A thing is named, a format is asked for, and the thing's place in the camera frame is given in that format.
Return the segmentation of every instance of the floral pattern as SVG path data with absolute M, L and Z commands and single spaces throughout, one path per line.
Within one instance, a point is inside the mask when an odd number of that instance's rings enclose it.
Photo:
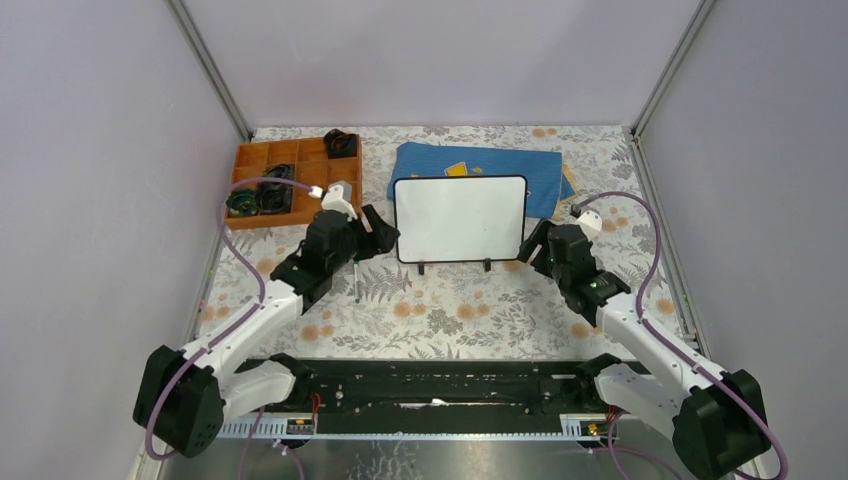
M 624 190 L 640 194 L 620 127 L 363 127 L 363 201 L 393 221 L 386 200 L 397 147 L 408 141 L 435 145 L 488 146 L 562 152 L 578 198 Z M 326 128 L 262 128 L 255 142 L 322 136 Z M 569 221 L 568 202 L 554 221 Z M 594 252 L 601 266 L 634 288 L 645 277 L 654 251 L 646 212 L 627 199 L 592 205 L 604 218 Z M 528 219 L 527 231 L 536 224 Z M 305 226 L 239 230 L 236 247 L 267 278 L 297 248 Z M 610 352 L 633 356 L 565 306 L 549 279 L 520 262 L 427 266 L 398 263 L 394 254 L 360 263 L 361 300 L 353 297 L 353 267 L 343 268 L 332 290 L 306 315 L 262 342 L 257 357 L 286 352 L 301 358 L 589 359 Z M 256 294 L 257 286 L 224 250 L 200 315 L 198 333 L 215 328 Z M 646 308 L 669 330 L 681 322 L 664 269 L 652 281 Z

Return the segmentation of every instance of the blue cloth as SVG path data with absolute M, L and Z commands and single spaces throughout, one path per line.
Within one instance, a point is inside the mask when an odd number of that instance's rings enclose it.
M 527 179 L 529 195 L 525 215 L 528 217 L 551 217 L 560 198 L 574 195 L 574 188 L 562 174 L 560 152 L 406 142 L 398 147 L 387 196 L 389 200 L 394 199 L 394 184 L 398 178 L 515 174 Z

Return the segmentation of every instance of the wooden organizer box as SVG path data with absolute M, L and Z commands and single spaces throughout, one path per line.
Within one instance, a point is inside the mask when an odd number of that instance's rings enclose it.
M 294 167 L 295 181 L 306 185 L 318 185 L 326 189 L 331 183 L 340 180 L 349 183 L 353 187 L 351 203 L 359 211 L 362 206 L 362 139 L 359 136 L 357 142 L 355 157 L 334 159 L 327 158 L 322 138 L 245 143 L 239 145 L 232 181 L 235 183 L 246 178 L 261 177 L 266 170 L 276 165 L 291 165 Z M 256 184 L 247 184 L 241 188 L 256 188 Z M 295 188 L 291 213 L 259 213 L 252 217 L 230 217 L 228 214 L 225 221 L 233 230 L 301 225 L 312 222 L 320 210 L 320 199 L 312 198 L 307 192 Z

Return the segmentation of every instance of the whiteboard stand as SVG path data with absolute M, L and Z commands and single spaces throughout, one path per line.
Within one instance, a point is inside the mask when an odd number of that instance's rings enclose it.
M 400 178 L 393 185 L 398 261 L 515 260 L 524 236 L 527 179 L 521 175 Z

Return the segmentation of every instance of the white wall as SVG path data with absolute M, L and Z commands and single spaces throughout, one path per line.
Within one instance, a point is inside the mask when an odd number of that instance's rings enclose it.
M 708 344 L 759 379 L 798 479 L 848 465 L 846 17 L 719 2 L 644 135 Z
M 187 0 L 248 122 L 632 124 L 698 0 Z
M 237 141 L 164 2 L 2 2 L 0 478 L 126 478 Z

